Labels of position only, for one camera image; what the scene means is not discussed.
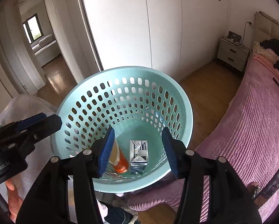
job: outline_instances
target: teal plastic basket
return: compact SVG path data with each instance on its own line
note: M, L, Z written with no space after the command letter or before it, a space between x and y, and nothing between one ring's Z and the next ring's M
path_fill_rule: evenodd
M166 74L146 67L118 67L102 71L78 84L58 109L63 121L53 135L54 153L76 156L104 137L109 125L127 160L130 140L147 140L149 163L143 175L116 173L109 164L101 179L93 179L97 191L124 193L144 188L169 171L161 141L168 127L173 138L188 146L193 116L181 86Z

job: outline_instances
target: screw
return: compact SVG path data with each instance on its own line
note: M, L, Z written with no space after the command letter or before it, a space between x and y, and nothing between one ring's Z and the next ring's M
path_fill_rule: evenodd
M56 162L58 161L58 157L57 157L57 156L53 156L53 157L50 159L50 161L51 161L52 163L56 163Z
M220 161L221 163L225 163L225 162L227 161L227 159L224 158L223 156L220 156L220 157L218 158L218 161Z
M82 153L83 153L84 155L90 155L90 154L92 154L92 150L90 150L90 149L85 149Z
M193 150L186 150L185 153L189 156L193 156L194 155L194 151Z
M12 143L11 145L8 146L9 149L15 146L15 143Z

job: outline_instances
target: upholstered beige headboard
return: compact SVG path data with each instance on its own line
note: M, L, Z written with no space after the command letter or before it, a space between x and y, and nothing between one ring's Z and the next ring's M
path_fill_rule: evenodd
M262 42L264 40L279 40L279 25L273 23L261 13L255 13L255 30L254 42Z

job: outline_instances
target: orange container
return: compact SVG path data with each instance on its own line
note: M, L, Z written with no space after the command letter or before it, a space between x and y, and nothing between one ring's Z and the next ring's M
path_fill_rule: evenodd
M117 173L125 173L129 169L129 162L123 155L116 139L109 157L109 162Z

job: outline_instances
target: window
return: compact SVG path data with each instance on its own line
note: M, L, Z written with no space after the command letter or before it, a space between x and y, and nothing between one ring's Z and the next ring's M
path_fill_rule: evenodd
M30 44L43 36L43 31L41 29L37 14L34 14L25 20L23 22L23 28Z

